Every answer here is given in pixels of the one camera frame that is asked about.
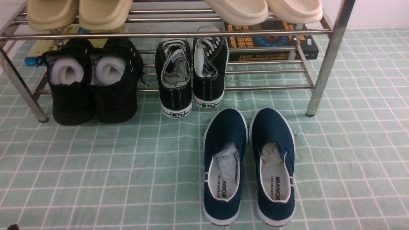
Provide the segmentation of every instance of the slipper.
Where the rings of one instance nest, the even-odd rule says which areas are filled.
[[[73,23],[79,0],[28,0],[28,25],[35,31],[60,29]]]
[[[225,22],[235,26],[255,25],[268,17],[265,0],[204,0]]]
[[[266,0],[276,17],[288,23],[313,23],[322,19],[321,0]]]
[[[133,0],[80,0],[79,24],[87,30],[112,30],[122,26]]]

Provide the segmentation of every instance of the navy slip-on shoe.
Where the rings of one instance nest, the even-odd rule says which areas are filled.
[[[220,111],[204,133],[203,209],[215,225],[229,225],[239,215],[247,134],[243,115],[232,108]]]
[[[250,144],[256,161],[257,214],[271,226],[283,226],[295,213],[294,135],[285,118],[264,108],[250,124]]]

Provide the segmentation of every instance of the green checkered mat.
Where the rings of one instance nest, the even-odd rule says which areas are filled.
[[[319,70],[328,39],[320,47]],[[141,50],[159,39],[134,40]],[[33,87],[44,68],[13,62]],[[153,63],[152,55],[144,55]],[[235,66],[234,70],[284,66]],[[151,87],[155,77],[146,77]],[[227,76],[228,86],[307,83],[301,74]],[[296,137],[296,214],[282,229],[405,230],[409,227],[409,29],[347,30],[316,117],[308,90],[226,92],[217,109],[161,114],[158,94],[140,94],[123,124],[63,127],[37,122],[8,78],[0,77],[0,226],[24,230],[273,229],[255,212],[256,172],[246,150],[242,209],[229,227],[202,210],[203,134],[224,108],[247,122],[258,109],[279,110]],[[39,103],[52,116],[51,97]]]

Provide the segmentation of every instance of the rack shelf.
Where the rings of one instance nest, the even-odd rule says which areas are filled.
[[[338,12],[337,19],[333,26],[327,19],[326,14],[320,21],[322,29],[302,29],[303,24],[297,24],[295,30],[263,30],[252,32],[190,32],[190,33],[124,33],[124,34],[58,34],[56,31],[51,31],[51,34],[14,34],[20,25],[27,25],[27,13],[25,6],[21,8],[11,17],[2,29],[0,29],[0,66],[9,77],[12,84],[26,101],[30,110],[40,122],[46,122],[48,116],[37,103],[40,95],[50,95],[51,91],[44,90],[47,84],[46,76],[36,84],[33,91],[31,91],[24,82],[21,75],[18,73],[16,67],[8,57],[4,46],[8,41],[11,41],[13,46],[19,40],[55,40],[60,44],[62,39],[71,38],[172,38],[172,37],[230,37],[230,36],[288,36],[293,35],[292,45],[288,47],[267,47],[256,49],[232,49],[230,52],[271,52],[271,51],[289,51],[289,60],[279,61],[246,61],[246,62],[230,62],[229,65],[278,65],[278,64],[297,64],[301,68],[280,69],[280,70],[246,70],[246,71],[228,71],[226,74],[283,74],[283,73],[304,73],[308,84],[301,85],[281,85],[281,86],[246,86],[246,87],[226,87],[226,90],[289,90],[289,89],[311,89],[312,96],[307,108],[307,116],[314,116],[316,114],[318,105],[324,93],[326,83],[334,65],[335,58],[338,54],[342,38],[345,33],[355,0],[342,0]],[[191,16],[191,17],[175,17],[174,14],[204,14],[206,16]],[[157,17],[141,18],[141,15],[150,15]],[[278,20],[274,15],[270,15],[267,20]],[[165,23],[165,22],[222,22],[221,18],[217,16],[212,9],[161,9],[161,10],[131,10],[129,18],[126,23]],[[312,75],[311,68],[305,59],[303,51],[297,42],[297,37],[301,35],[327,34],[330,41],[326,50],[324,60],[320,72],[315,78]],[[300,53],[300,60],[295,60],[296,51]],[[141,51],[141,54],[154,54],[154,50]],[[153,68],[153,64],[145,64],[147,68]],[[146,73],[145,76],[153,77],[155,73]],[[139,89],[139,92],[158,92],[158,89]]]

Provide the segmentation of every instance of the black shoe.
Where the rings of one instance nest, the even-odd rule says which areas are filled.
[[[202,26],[199,32],[219,31]],[[193,98],[202,108],[214,108],[225,94],[229,47],[225,38],[198,38],[193,41]]]
[[[71,39],[60,50],[47,51],[36,58],[46,64],[47,79],[52,92],[54,120],[61,125],[80,125],[95,115],[95,104],[87,82],[93,49],[87,39]]]
[[[104,48],[90,54],[92,78],[88,87],[94,96],[97,118],[114,124],[131,119],[138,109],[137,83],[144,63],[127,38],[110,38]]]
[[[181,118],[192,110],[191,54],[185,38],[164,38],[155,54],[162,111],[170,118]]]

